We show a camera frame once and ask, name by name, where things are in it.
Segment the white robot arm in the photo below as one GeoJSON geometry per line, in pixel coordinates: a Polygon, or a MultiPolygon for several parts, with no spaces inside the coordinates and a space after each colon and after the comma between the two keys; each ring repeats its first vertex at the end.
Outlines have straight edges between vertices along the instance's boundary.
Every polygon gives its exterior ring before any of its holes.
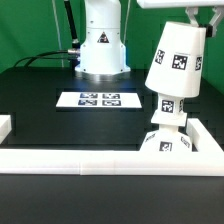
{"type": "MultiPolygon", "coordinates": [[[[221,21],[224,0],[136,0],[141,8],[186,8],[193,17],[198,7],[213,6],[218,12],[210,25],[221,21]]],[[[121,3],[119,0],[84,0],[86,38],[80,47],[80,64],[75,71],[81,77],[112,80],[128,74],[126,47],[120,39],[121,3]]]]}

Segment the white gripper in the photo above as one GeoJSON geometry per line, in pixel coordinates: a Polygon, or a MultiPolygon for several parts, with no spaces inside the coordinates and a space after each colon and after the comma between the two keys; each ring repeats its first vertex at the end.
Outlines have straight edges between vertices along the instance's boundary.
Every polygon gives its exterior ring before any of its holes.
{"type": "Polygon", "coordinates": [[[224,18],[224,0],[137,0],[137,3],[142,8],[187,7],[185,13],[189,18],[190,24],[193,26],[198,25],[196,19],[196,15],[198,14],[197,7],[214,7],[214,15],[210,22],[206,25],[207,38],[216,36],[217,27],[224,18]]]}

